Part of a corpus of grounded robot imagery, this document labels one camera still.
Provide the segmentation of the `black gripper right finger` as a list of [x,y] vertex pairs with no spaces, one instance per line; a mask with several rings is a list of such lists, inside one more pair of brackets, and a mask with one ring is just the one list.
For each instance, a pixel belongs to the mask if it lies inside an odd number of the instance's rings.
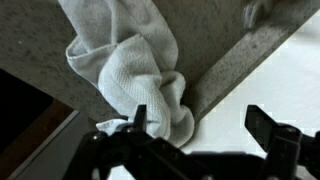
[[277,123],[259,106],[248,105],[244,125],[261,149],[267,153],[273,140],[272,129],[277,127]]

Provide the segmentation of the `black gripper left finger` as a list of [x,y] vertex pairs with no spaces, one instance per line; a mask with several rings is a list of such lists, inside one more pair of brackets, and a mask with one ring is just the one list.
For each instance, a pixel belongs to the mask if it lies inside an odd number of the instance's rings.
[[134,117],[133,128],[137,131],[145,131],[147,123],[147,106],[139,105]]

